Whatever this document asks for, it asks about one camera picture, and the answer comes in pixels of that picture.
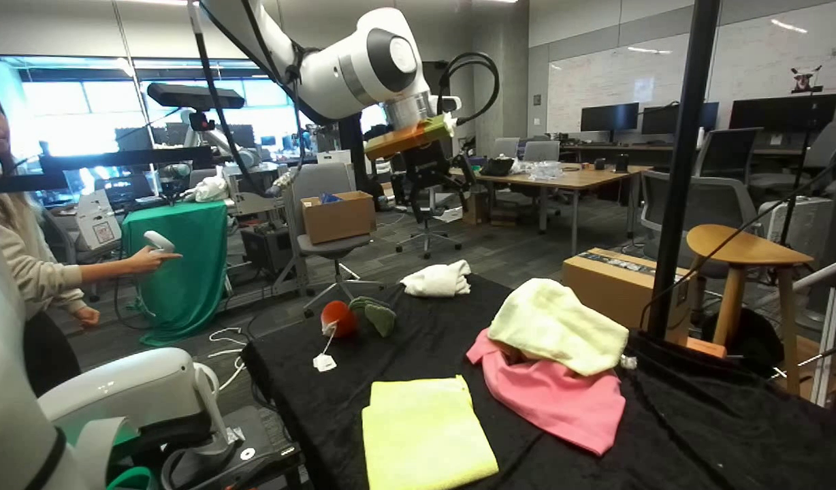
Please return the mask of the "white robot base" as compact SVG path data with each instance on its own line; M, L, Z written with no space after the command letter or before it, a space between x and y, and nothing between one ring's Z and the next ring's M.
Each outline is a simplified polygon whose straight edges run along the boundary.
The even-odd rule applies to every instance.
M0 251L0 490L300 486L300 454L283 423L258 407L223 416L209 369L183 349L121 356L36 394L25 318Z

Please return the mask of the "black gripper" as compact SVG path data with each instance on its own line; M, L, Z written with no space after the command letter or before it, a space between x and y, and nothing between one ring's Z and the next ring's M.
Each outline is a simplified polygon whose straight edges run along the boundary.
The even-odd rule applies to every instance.
M403 153L405 160L405 198L418 217L427 217L431 208L419 197L431 187L464 193L461 182L453 177L449 149L441 141L427 148L415 148Z

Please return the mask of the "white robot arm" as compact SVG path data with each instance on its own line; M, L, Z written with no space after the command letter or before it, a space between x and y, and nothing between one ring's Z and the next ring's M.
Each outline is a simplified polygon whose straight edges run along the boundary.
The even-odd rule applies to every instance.
M198 8L315 125L385 107L393 130L362 145L371 160L453 140L454 109L443 113L443 99L431 92L419 43L398 8L362 15L324 49L291 42L265 0L198 0Z

